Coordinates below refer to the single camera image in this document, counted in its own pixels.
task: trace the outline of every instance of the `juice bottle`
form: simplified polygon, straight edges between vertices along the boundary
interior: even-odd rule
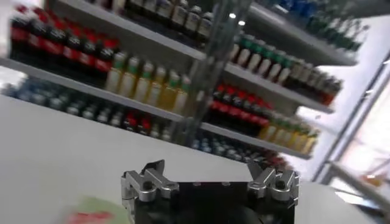
[[[140,60],[137,57],[129,59],[127,71],[124,73],[121,83],[119,84],[118,94],[124,97],[133,97],[135,84],[137,82],[137,69]]]
[[[301,151],[303,154],[307,155],[307,154],[311,153],[311,151],[313,150],[313,147],[317,143],[317,137],[318,137],[319,133],[320,133],[319,130],[314,130],[309,134],[307,142]]]
[[[151,85],[152,81],[152,72],[154,66],[150,62],[146,62],[143,68],[142,77],[139,79],[136,84],[134,99],[140,102],[144,102],[146,100],[146,94]]]
[[[164,79],[166,70],[164,67],[159,66],[156,70],[155,80],[152,82],[149,92],[146,97],[146,103],[152,106],[157,106],[158,100],[161,95],[161,90],[164,85]]]
[[[169,81],[166,84],[160,98],[159,107],[164,110],[171,110],[176,99],[177,83],[179,82],[179,76],[175,71],[169,73]]]
[[[182,87],[177,91],[175,104],[172,110],[173,113],[177,113],[177,114],[182,113],[183,108],[185,106],[185,102],[187,101],[190,84],[191,84],[190,78],[184,76],[182,80]]]
[[[113,66],[110,72],[108,72],[107,81],[105,82],[105,89],[107,91],[116,93],[119,81],[122,77],[125,60],[126,53],[120,52],[115,55]]]

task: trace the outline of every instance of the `white shelf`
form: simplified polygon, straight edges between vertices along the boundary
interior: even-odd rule
[[[236,139],[236,140],[239,140],[241,142],[245,142],[245,143],[250,144],[250,145],[263,147],[265,149],[272,150],[275,152],[285,153],[285,154],[288,154],[291,156],[296,156],[296,157],[299,157],[302,159],[310,159],[311,158],[311,155],[305,155],[305,154],[302,154],[300,152],[291,150],[289,148],[286,148],[286,147],[283,147],[283,146],[280,146],[277,144],[273,144],[273,143],[266,142],[266,141],[263,141],[263,140],[260,140],[257,138],[246,136],[244,134],[240,134],[238,132],[231,131],[231,130],[228,130],[225,128],[221,128],[221,127],[218,127],[215,125],[208,124],[208,123],[202,123],[202,125],[200,126],[200,129],[203,129],[203,130],[206,130],[206,131],[209,131],[212,133],[216,133],[218,135],[222,135],[222,136],[225,136],[225,137],[228,137],[231,139]]]
[[[294,91],[291,91],[287,88],[284,88],[278,84],[275,84],[275,83],[272,83],[268,80],[262,79],[261,77],[257,77],[253,73],[246,71],[239,66],[227,64],[225,70],[227,72],[241,78],[241,79],[247,80],[248,82],[251,82],[251,83],[255,83],[264,89],[272,91],[273,93],[276,93],[276,94],[283,96],[287,99],[293,100],[302,106],[312,108],[314,110],[318,110],[321,112],[325,112],[328,114],[334,112],[332,109],[330,109],[329,107],[327,107],[319,102],[316,102],[308,97],[305,97],[305,96],[303,96],[299,93],[296,93]]]
[[[78,90],[80,92],[91,94],[92,96],[100,97],[105,100],[109,100],[127,107],[135,108],[140,111],[144,111],[153,115],[156,115],[158,117],[162,117],[165,119],[169,119],[171,121],[178,122],[182,119],[181,115],[174,114],[165,110],[161,110],[159,108],[150,106],[145,103],[140,103],[136,100],[132,100],[117,94],[113,94],[111,92],[108,92],[104,89],[99,89],[92,87],[90,85],[86,85],[84,83],[77,82],[72,79],[68,79],[65,77],[62,77],[60,75],[53,74],[51,72],[47,72],[42,69],[35,68],[33,66],[20,63],[18,61],[8,59],[8,58],[0,58],[0,65],[4,66],[6,68],[14,69],[17,71],[21,71],[23,73],[26,73],[27,75],[31,75],[33,77],[37,77],[43,80],[47,80],[71,89]]]
[[[325,41],[322,41],[307,31],[297,27],[286,18],[252,3],[249,16],[256,20],[258,29],[266,30],[267,35],[283,37],[283,44],[287,51],[297,57],[302,57],[314,65],[348,65],[356,61],[338,52]]]
[[[102,19],[122,29],[131,31],[139,36],[152,40],[156,43],[160,43],[163,46],[166,46],[170,49],[173,49],[177,52],[180,52],[192,58],[201,60],[205,57],[205,54],[199,50],[193,49],[185,44],[179,43],[166,36],[163,36],[159,33],[149,30],[143,26],[133,23],[131,20],[122,18],[114,14],[113,12],[109,12],[89,2],[83,0],[58,0],[58,1],[74,9],[80,10],[81,12],[84,12],[88,15]]]
[[[340,177],[384,209],[385,213],[390,212],[390,186],[387,183],[383,183],[380,187],[372,186],[359,179],[356,172],[338,163],[331,163],[331,169],[337,177]]]

